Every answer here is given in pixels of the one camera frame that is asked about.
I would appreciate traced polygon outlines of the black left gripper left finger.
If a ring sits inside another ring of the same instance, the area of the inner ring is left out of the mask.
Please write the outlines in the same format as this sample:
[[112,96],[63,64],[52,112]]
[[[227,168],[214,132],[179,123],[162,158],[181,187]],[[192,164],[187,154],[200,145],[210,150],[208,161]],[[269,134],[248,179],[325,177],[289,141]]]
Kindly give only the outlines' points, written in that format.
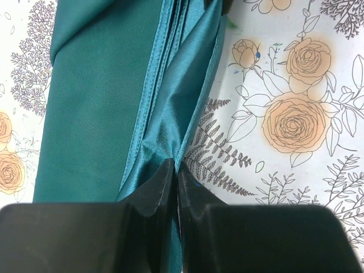
[[2,272],[168,272],[174,162],[119,202],[1,209]]

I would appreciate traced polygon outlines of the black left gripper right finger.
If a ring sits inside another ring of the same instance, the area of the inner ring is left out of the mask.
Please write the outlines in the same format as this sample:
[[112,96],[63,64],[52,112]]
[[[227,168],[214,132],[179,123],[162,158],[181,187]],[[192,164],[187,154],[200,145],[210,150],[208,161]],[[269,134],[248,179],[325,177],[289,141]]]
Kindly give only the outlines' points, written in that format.
[[341,224],[317,205],[228,205],[182,164],[184,272],[360,272]]

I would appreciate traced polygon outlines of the teal cloth napkin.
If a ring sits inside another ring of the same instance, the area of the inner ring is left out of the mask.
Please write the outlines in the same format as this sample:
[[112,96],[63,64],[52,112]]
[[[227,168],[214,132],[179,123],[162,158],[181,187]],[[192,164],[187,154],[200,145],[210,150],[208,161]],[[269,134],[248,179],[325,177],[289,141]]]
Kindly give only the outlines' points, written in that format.
[[66,202],[115,202],[179,169],[221,56],[230,1],[59,1],[33,197],[35,237]]

